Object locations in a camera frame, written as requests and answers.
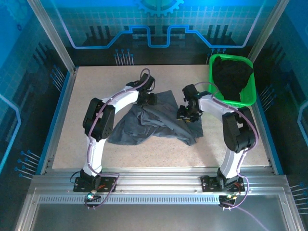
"mounting plate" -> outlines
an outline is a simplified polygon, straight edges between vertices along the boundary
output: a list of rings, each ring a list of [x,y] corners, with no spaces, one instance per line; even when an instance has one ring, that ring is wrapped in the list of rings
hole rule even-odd
[[[210,176],[202,176],[200,178],[202,192],[224,192],[228,194],[233,194],[238,192],[245,192],[245,186],[243,178],[239,177],[237,181],[234,183],[239,183],[240,188],[238,188],[235,184],[230,184],[229,186],[222,186],[221,183],[217,180],[217,177],[210,177]]]
[[[110,189],[114,182],[116,181],[116,177],[100,177],[97,180],[99,180],[99,183],[96,183],[97,186],[104,185],[100,189],[97,190],[98,193],[107,193],[110,192]],[[89,193],[91,190],[93,190],[94,187],[92,184],[89,184],[87,181],[82,179],[81,177],[77,177],[75,179],[75,184],[74,184],[74,192],[79,192],[79,193]]]

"table surface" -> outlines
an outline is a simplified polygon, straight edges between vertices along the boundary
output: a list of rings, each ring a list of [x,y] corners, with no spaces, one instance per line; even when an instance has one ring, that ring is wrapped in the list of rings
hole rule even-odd
[[[208,80],[208,65],[91,66],[79,67],[65,116],[53,169],[82,168],[87,142],[82,121],[92,98],[107,98],[131,81],[139,79],[148,67],[156,79],[154,93],[172,90],[178,105],[183,104],[182,89],[189,84]],[[199,91],[207,86],[198,86]],[[115,116],[118,121],[131,108],[128,105]],[[136,146],[106,143],[103,167],[219,167],[225,156],[222,124],[212,115],[202,115],[204,136],[188,146],[177,139],[151,137]],[[243,166],[268,166],[262,140],[249,152]]]

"wire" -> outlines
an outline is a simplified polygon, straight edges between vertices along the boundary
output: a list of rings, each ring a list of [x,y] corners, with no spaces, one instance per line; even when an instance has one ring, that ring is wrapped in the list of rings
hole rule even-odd
[[[72,178],[74,177],[74,175],[76,175],[76,174],[79,173],[79,172],[80,172],[80,171],[77,171],[77,172],[74,172],[74,173],[73,173],[73,175],[72,175],[71,178],[69,179],[69,181],[70,181],[71,183],[73,183],[73,184],[75,183],[75,182],[72,182]]]
[[[225,205],[229,205],[231,206],[231,208],[234,208],[233,205],[226,203],[226,202],[222,202]],[[237,209],[243,211],[244,213],[248,214],[253,220],[255,220],[264,230],[269,231],[263,224],[261,221],[259,221],[254,215],[252,215],[250,212],[248,212],[246,209],[237,207]]]
[[[214,96],[219,92],[219,89],[218,89],[218,87],[216,86],[215,83],[210,83],[210,82],[199,82],[199,83],[196,83],[195,86],[197,86],[197,85],[199,85],[199,84],[204,84],[204,83],[206,83],[206,84],[211,84],[211,85],[213,85],[213,86],[217,89],[216,92],[215,92],[214,94],[212,94],[212,100],[213,100],[214,102],[216,102],[217,104],[219,104],[220,106],[223,106],[223,107],[225,107],[225,108],[227,108],[227,109],[231,109],[231,110],[235,111],[237,114],[239,114],[239,116],[242,117],[242,118],[247,122],[247,124],[248,124],[249,127],[252,129],[252,131],[253,131],[253,133],[254,133],[254,136],[255,136],[255,143],[254,143],[252,146],[250,146],[247,150],[244,150],[244,151],[243,151],[243,153],[242,153],[242,155],[241,155],[241,158],[240,158],[240,160],[239,160],[239,163],[238,163],[238,165],[237,165],[237,168],[236,168],[236,173],[237,173],[237,175],[238,175],[239,177],[244,178],[244,179],[247,181],[247,190],[246,190],[246,193],[245,193],[245,196],[244,196],[243,200],[242,200],[239,204],[234,205],[234,206],[231,207],[231,209],[233,209],[233,208],[237,208],[238,206],[240,206],[240,205],[244,202],[244,200],[246,199],[246,197],[248,196],[248,192],[249,192],[249,180],[248,180],[248,177],[243,176],[243,175],[240,174],[240,168],[241,168],[241,166],[242,166],[242,163],[243,163],[243,161],[244,161],[245,156],[247,155],[247,152],[250,151],[250,150],[252,150],[252,149],[254,149],[254,148],[256,147],[256,145],[257,145],[257,143],[258,143],[259,135],[258,135],[258,132],[257,132],[257,129],[255,128],[255,126],[254,126],[254,125],[249,121],[249,119],[248,119],[243,113],[241,113],[237,108],[232,107],[232,106],[230,106],[230,105],[228,105],[228,104],[226,104],[226,103],[223,103],[223,102],[219,101],[218,99],[214,98]]]
[[[240,196],[241,195],[241,185],[237,182],[235,182],[234,184],[239,189],[239,196]]]
[[[96,118],[95,118],[95,120],[94,120],[94,122],[93,122],[93,124],[92,124],[92,126],[91,126],[91,128],[90,128],[90,131],[89,131],[89,134],[88,134],[88,138],[89,138],[90,142],[89,142],[88,151],[87,151],[87,163],[88,163],[89,169],[90,169],[93,173],[95,173],[96,175],[101,176],[101,177],[116,176],[116,180],[115,180],[115,182],[113,183],[113,185],[112,185],[112,187],[111,187],[109,193],[108,193],[107,196],[104,198],[104,200],[103,200],[100,204],[98,204],[96,207],[102,206],[102,205],[107,201],[107,199],[108,199],[110,193],[113,191],[113,189],[114,189],[115,186],[116,186],[117,181],[119,180],[120,173],[102,174],[102,173],[96,172],[96,171],[92,168],[92,166],[90,165],[90,153],[91,153],[91,149],[92,149],[92,145],[93,145],[93,139],[92,139],[92,137],[91,137],[91,134],[92,134],[92,132],[93,132],[93,130],[94,130],[94,127],[95,127],[95,125],[96,125],[96,123],[97,123],[99,117],[100,117],[101,114],[103,113],[104,108],[107,106],[107,104],[109,104],[109,103],[111,102],[111,100],[113,100],[114,98],[118,97],[119,95],[121,95],[121,94],[123,94],[123,93],[125,93],[125,92],[127,92],[127,91],[133,91],[133,90],[136,90],[136,89],[142,87],[142,86],[149,80],[151,72],[150,72],[150,70],[149,70],[148,68],[145,68],[145,69],[143,69],[143,70],[140,72],[140,78],[142,77],[142,75],[143,75],[143,73],[144,73],[145,70],[148,71],[148,77],[147,77],[147,79],[146,79],[143,83],[141,83],[140,85],[138,85],[138,86],[136,86],[136,87],[134,87],[134,88],[131,88],[131,89],[129,89],[129,90],[120,91],[120,92],[116,93],[115,95],[113,95],[112,97],[110,97],[109,100],[107,100],[107,102],[104,103],[104,105],[101,107],[101,109],[100,109],[99,112],[97,113]]]
[[[97,188],[97,190],[99,190],[99,189],[101,189],[102,187],[105,187],[106,185],[100,185],[100,186],[98,186],[98,188]]]

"enclosure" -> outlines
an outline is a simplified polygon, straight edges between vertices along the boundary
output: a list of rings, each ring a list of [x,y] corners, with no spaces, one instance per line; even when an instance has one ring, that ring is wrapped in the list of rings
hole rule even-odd
[[[0,22],[1,230],[307,228],[306,1],[4,0]],[[214,54],[254,66],[249,108],[260,139],[241,168],[250,190],[240,209],[223,211],[218,192],[203,192],[200,177],[217,175],[226,149],[222,123],[204,113],[191,146],[156,136],[106,143],[103,172],[120,177],[106,204],[88,211],[88,193],[70,181],[86,161],[90,100],[148,68],[153,92],[171,90],[183,105],[185,86],[209,80]]]

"green plastic basket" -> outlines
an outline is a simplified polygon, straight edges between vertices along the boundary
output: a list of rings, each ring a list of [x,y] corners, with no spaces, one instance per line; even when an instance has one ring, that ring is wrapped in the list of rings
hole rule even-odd
[[[213,62],[216,57],[220,57],[222,60],[234,60],[234,61],[244,61],[248,65],[250,65],[252,68],[253,64],[252,62],[242,56],[236,56],[236,55],[229,55],[229,54],[214,54],[211,56],[209,61],[209,82],[214,83],[213,77],[212,77],[212,66]],[[210,93],[214,93],[216,91],[215,87],[213,85],[209,85],[208,91]],[[234,107],[244,107],[244,106],[250,106],[253,105],[257,100],[257,94],[256,94],[256,84],[255,84],[255,75],[254,73],[251,74],[248,83],[246,87],[240,92],[241,101],[231,101],[231,100],[225,100],[223,95],[220,93],[220,91],[215,95],[215,97],[231,106]]]

